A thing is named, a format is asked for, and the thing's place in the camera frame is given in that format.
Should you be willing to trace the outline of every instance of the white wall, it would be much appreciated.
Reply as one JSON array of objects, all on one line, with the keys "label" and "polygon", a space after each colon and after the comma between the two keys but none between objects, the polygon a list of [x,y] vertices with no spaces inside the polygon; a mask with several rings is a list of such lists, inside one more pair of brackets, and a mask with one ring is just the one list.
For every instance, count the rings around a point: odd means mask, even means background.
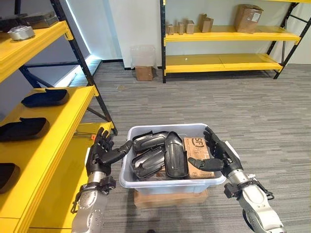
[{"label": "white wall", "polygon": [[67,0],[92,55],[122,59],[108,0]]},{"label": "white wall", "polygon": [[[116,31],[121,47],[124,66],[130,67],[130,47],[151,44],[156,48],[157,65],[161,65],[161,38],[159,0],[109,0]],[[264,9],[260,25],[280,25],[290,3],[261,0],[166,0],[166,21],[176,23],[188,18],[197,22],[200,13],[214,18],[214,25],[232,25],[238,4],[255,4]],[[294,13],[309,19],[311,4],[300,4]],[[300,34],[303,23],[289,20],[289,31]],[[311,32],[298,47],[290,63],[311,64]],[[271,42],[267,41],[224,41],[224,42],[178,42],[168,43],[167,55],[205,53],[258,53],[266,52]],[[281,43],[272,56],[280,62]],[[287,50],[292,46],[287,43]]]},{"label": "white wall", "polygon": [[159,0],[109,0],[125,67],[131,67],[130,47],[154,45],[161,65]]}]

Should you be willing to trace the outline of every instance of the metal cylinder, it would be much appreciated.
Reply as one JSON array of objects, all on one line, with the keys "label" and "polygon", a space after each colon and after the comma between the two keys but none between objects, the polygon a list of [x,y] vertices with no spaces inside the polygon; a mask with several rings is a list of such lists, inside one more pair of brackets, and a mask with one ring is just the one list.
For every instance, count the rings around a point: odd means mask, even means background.
[{"label": "metal cylinder", "polygon": [[228,179],[232,184],[239,185],[243,182],[249,181],[250,179],[245,175],[241,169],[236,169],[228,174]]},{"label": "metal cylinder", "polygon": [[101,171],[94,171],[88,176],[87,182],[100,182],[102,178],[105,178],[106,174]]},{"label": "metal cylinder", "polygon": [[30,26],[17,26],[8,31],[12,40],[26,40],[35,36],[35,33]]}]

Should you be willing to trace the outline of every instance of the robotic arm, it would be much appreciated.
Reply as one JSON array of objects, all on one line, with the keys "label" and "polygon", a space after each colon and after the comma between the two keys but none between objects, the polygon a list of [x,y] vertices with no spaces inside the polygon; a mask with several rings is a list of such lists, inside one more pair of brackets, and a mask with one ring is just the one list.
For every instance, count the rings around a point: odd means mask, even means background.
[{"label": "robotic arm", "polygon": [[73,233],[100,233],[103,228],[107,195],[116,187],[116,181],[110,176],[111,164],[123,158],[133,143],[127,141],[120,148],[112,150],[113,144],[108,131],[101,127],[88,154],[87,183],[80,187],[71,209],[72,213],[76,213],[72,222]]},{"label": "robotic arm", "polygon": [[229,146],[221,141],[215,133],[206,127],[205,141],[214,159],[188,161],[203,171],[221,171],[230,183],[225,185],[227,198],[237,198],[243,208],[246,224],[256,233],[286,233],[277,213],[271,208],[268,200],[274,199],[256,179],[255,175],[246,175],[239,158]]}]

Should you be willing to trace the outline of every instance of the transparent plastic box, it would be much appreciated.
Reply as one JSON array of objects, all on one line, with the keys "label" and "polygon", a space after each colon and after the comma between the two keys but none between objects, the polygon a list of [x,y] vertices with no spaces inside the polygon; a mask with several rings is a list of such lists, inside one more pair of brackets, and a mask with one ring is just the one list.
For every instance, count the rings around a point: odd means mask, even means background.
[{"label": "transparent plastic box", "polygon": [[[204,137],[203,131],[206,124],[177,124],[177,125],[146,125],[135,126],[130,129],[127,140],[142,133],[153,131],[174,131],[183,139],[184,137]],[[216,172],[213,179],[196,180],[172,180],[172,181],[139,181],[132,168],[132,159],[135,157],[133,148],[123,159],[121,173],[119,176],[120,184],[124,188],[134,188],[144,195],[169,194],[169,193],[200,193],[211,185],[222,184],[226,178],[221,172]]]}]

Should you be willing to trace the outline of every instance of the cardboard box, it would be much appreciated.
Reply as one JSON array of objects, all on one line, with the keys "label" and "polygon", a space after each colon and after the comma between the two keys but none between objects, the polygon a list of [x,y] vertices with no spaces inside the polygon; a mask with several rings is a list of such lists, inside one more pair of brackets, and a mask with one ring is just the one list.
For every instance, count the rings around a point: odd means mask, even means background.
[{"label": "cardboard box", "polygon": [[207,200],[207,190],[202,193],[172,193],[143,195],[134,191],[134,204],[137,208],[158,208],[164,206],[194,205]]},{"label": "cardboard box", "polygon": [[255,5],[238,6],[234,26],[239,33],[254,33],[263,10]]},{"label": "cardboard box", "polygon": [[192,20],[187,20],[186,33],[187,34],[193,34],[194,33],[194,22]]},{"label": "cardboard box", "polygon": [[[203,137],[185,137],[184,150],[187,151],[187,158],[209,159],[209,153]],[[190,179],[210,179],[215,178],[212,171],[201,171],[188,162]]]},{"label": "cardboard box", "polygon": [[200,14],[199,18],[200,18],[199,19],[199,29],[200,29],[200,31],[203,32],[203,33],[211,32],[214,19],[207,17],[206,14]]},{"label": "cardboard box", "polygon": [[138,81],[152,81],[152,67],[135,67],[135,72]]},{"label": "cardboard box", "polygon": [[184,32],[185,32],[184,23],[178,22],[177,31],[178,31],[178,34],[180,34],[180,35],[184,34]]},{"label": "cardboard box", "polygon": [[174,34],[174,27],[172,24],[167,25],[167,34],[168,35],[173,35]]}]

